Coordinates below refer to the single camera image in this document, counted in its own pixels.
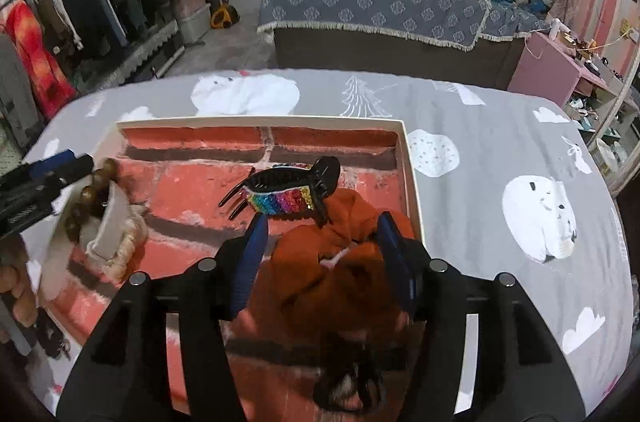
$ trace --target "plastic storage bin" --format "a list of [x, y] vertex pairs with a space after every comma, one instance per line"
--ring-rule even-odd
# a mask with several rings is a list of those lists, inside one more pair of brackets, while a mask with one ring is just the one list
[[191, 16], [184, 20], [179, 20], [178, 25], [184, 43], [194, 43], [204, 36], [207, 30], [211, 28], [211, 14], [209, 12], [210, 5], [204, 4]]
[[175, 17], [178, 20], [186, 20], [206, 3], [206, 0], [172, 0]]

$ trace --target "bedspread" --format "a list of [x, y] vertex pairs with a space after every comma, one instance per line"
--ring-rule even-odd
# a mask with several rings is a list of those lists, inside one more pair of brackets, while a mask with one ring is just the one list
[[[26, 159], [92, 153], [119, 119], [229, 114], [402, 119], [431, 256], [486, 279], [513, 273], [562, 348], [587, 412], [622, 375], [633, 317], [622, 227], [579, 132], [542, 98], [373, 73], [185, 75], [69, 104]], [[55, 223], [25, 231], [36, 261]], [[476, 335], [470, 318], [461, 406], [473, 391]], [[64, 384], [64, 362], [50, 361], [41, 398], [52, 395], [47, 380]]]
[[469, 51], [479, 38], [511, 41], [548, 25], [491, 0], [262, 0], [258, 32], [274, 28], [356, 30]]

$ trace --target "silver rivet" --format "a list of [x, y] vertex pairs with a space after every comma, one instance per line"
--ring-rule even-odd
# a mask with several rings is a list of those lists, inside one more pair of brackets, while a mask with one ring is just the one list
[[513, 287], [516, 284], [516, 278], [513, 277], [513, 274], [509, 274], [508, 272], [500, 274], [498, 276], [498, 281], [505, 287]]
[[132, 285], [142, 285], [145, 282], [146, 274], [144, 272], [134, 272], [129, 277], [129, 283]]
[[200, 269], [203, 272], [213, 271], [215, 267], [216, 267], [216, 260], [213, 258], [201, 259], [198, 262], [198, 269]]
[[433, 272], [445, 272], [449, 268], [449, 265], [447, 265], [447, 262], [443, 259], [432, 259], [429, 262], [429, 268]]

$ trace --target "bed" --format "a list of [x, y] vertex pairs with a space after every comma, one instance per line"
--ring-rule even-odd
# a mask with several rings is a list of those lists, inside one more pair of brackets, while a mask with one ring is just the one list
[[[120, 119], [228, 114], [402, 119], [431, 255], [468, 275], [516, 275], [564, 350], [588, 412], [622, 375], [633, 319], [622, 227], [580, 134], [542, 98], [378, 73], [188, 75], [69, 104], [26, 160], [91, 153]], [[36, 281], [55, 223], [24, 233]], [[461, 405], [473, 389], [474, 330], [469, 319]], [[40, 358], [32, 386], [53, 408], [71, 363]]]
[[491, 0], [262, 0], [258, 22], [259, 32], [274, 33], [281, 68], [374, 71], [501, 90], [533, 30], [548, 26]]

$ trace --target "orange and red cloth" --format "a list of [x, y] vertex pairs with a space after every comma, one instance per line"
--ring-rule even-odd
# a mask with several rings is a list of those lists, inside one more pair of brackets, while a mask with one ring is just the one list
[[[293, 336], [390, 329], [400, 309], [373, 239], [376, 209], [357, 192], [337, 189], [324, 200], [330, 221], [285, 233], [271, 257], [275, 293]], [[391, 211], [398, 230], [414, 238], [409, 218]]]
[[23, 0], [18, 0], [9, 11], [5, 29], [27, 70], [40, 112], [51, 120], [76, 95], [75, 88], [45, 49], [40, 24]]

